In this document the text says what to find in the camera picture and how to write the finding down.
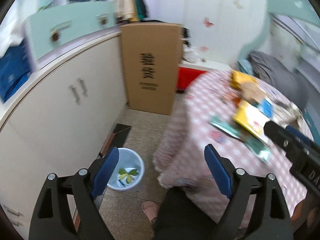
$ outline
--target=yellow book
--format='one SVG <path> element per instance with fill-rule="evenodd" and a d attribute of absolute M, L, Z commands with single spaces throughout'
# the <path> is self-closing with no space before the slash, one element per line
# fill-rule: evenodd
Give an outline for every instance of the yellow book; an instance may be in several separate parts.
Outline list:
<path fill-rule="evenodd" d="M 233 70 L 231 73 L 231 82 L 230 86 L 235 88 L 235 89 L 240 89 L 241 84 L 246 83 L 246 82 L 253 82 L 257 84 L 257 80 L 247 74 L 241 73 L 239 71 Z"/>
<path fill-rule="evenodd" d="M 269 144 L 270 139 L 265 136 L 263 127 L 266 122 L 270 121 L 270 119 L 261 113 L 258 108 L 242 100 L 233 120 L 248 130 L 264 144 Z"/>

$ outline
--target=trash can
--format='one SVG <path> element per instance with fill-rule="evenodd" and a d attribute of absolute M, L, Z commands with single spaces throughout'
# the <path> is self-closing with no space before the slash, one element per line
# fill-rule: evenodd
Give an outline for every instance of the trash can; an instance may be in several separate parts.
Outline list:
<path fill-rule="evenodd" d="M 119 148 L 119 161 L 108 187 L 118 191 L 133 189 L 141 182 L 143 174 L 144 163 L 139 154 L 131 149 Z"/>

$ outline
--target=blue gripper pad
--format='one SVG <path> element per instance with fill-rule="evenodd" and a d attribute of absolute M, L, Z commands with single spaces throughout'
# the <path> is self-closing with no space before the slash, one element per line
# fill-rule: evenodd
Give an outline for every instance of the blue gripper pad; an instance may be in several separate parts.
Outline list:
<path fill-rule="evenodd" d="M 92 199 L 103 194 L 110 180 L 113 171 L 119 161 L 119 150 L 114 147 L 108 156 L 104 157 L 105 161 L 100 167 L 99 171 L 93 178 L 93 188 L 90 192 Z"/>
<path fill-rule="evenodd" d="M 216 181 L 220 192 L 230 198 L 233 194 L 232 191 L 232 179 L 228 175 L 226 169 L 223 167 L 222 163 L 219 161 L 221 158 L 218 152 L 207 145 L 204 148 L 204 159 L 211 171 L 211 174 Z"/>
<path fill-rule="evenodd" d="M 290 133 L 290 134 L 292 134 L 293 136 L 296 136 L 296 137 L 298 137 L 300 140 L 302 140 L 306 145 L 308 145 L 308 146 L 312 146 L 312 141 L 308 138 L 308 137 L 306 137 L 306 136 L 304 136 L 302 133 L 300 133 L 297 129 L 295 129 L 295 128 L 293 128 L 291 125 L 287 125 L 287 127 L 285 128 L 285 130 L 288 132 L 288 133 Z"/>

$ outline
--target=gray blanket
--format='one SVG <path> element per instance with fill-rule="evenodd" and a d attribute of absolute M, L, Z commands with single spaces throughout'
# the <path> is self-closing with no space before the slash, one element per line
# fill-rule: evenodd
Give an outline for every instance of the gray blanket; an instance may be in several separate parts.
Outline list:
<path fill-rule="evenodd" d="M 297 73 L 290 72 L 279 60 L 263 52 L 253 51 L 248 59 L 253 75 L 267 82 L 303 111 L 308 102 L 308 89 Z"/>

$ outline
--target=cardboard box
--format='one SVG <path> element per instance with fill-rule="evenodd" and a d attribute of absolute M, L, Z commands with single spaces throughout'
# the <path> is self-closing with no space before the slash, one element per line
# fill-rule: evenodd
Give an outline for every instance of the cardboard box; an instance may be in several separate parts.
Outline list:
<path fill-rule="evenodd" d="M 129 107 L 170 115 L 181 61 L 181 25 L 135 23 L 120 29 Z"/>
<path fill-rule="evenodd" d="M 266 93 L 262 91 L 257 84 L 253 82 L 245 82 L 241 84 L 242 98 L 250 104 L 261 104 L 266 96 Z"/>

